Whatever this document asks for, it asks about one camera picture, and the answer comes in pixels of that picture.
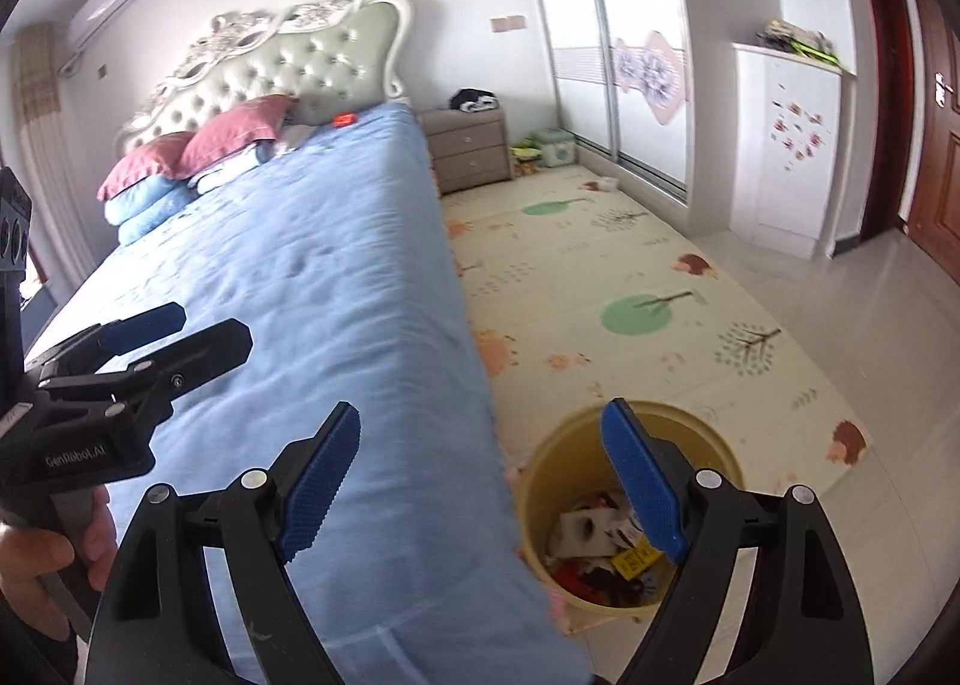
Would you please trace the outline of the person's left hand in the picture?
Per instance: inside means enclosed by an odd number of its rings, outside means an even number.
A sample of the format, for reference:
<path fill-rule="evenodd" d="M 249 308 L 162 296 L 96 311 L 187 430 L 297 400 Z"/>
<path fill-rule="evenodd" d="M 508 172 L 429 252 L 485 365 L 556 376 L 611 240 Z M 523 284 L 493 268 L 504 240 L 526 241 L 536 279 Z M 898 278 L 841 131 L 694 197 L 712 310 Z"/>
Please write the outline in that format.
<path fill-rule="evenodd" d="M 116 523 L 107 488 L 91 492 L 91 522 L 82 537 L 89 586 L 102 591 L 117 554 Z M 10 609 L 29 628 L 55 641 L 70 635 L 70 621 L 55 604 L 41 578 L 59 573 L 75 560 L 70 540 L 57 532 L 2 526 L 2 594 Z"/>

